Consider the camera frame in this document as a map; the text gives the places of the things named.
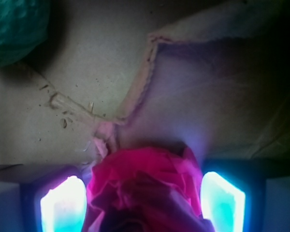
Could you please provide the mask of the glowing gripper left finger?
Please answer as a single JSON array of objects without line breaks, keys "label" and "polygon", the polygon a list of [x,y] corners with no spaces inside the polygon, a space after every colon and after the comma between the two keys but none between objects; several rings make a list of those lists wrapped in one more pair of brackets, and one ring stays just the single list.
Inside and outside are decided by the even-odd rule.
[{"label": "glowing gripper left finger", "polygon": [[86,186],[77,169],[34,175],[21,185],[26,232],[80,232],[87,211]]}]

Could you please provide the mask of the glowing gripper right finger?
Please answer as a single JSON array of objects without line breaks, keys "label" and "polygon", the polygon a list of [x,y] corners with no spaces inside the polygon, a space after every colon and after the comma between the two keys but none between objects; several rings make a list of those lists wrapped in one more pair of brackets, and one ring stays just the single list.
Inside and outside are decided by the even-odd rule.
[{"label": "glowing gripper right finger", "polygon": [[202,165],[203,218],[217,232],[262,230],[265,177],[261,165],[249,160],[207,159]]}]

